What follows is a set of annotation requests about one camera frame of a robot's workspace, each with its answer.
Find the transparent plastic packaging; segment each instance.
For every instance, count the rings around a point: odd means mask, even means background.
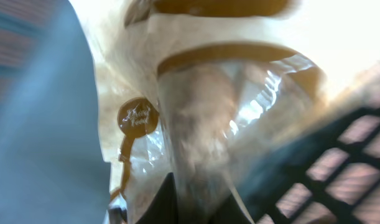
[[[182,220],[206,223],[228,195],[227,182],[241,181],[249,158],[271,150],[272,138],[312,105],[288,76],[311,67],[294,55],[273,62],[199,62],[159,77]]]

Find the brown circle logo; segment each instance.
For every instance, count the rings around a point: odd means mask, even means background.
[[[119,109],[118,126],[127,138],[140,138],[157,128],[158,112],[145,98],[135,98]]]

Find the blue surface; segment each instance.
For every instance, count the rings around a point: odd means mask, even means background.
[[[0,223],[101,223],[109,164],[93,61],[70,5],[32,57],[0,108]]]

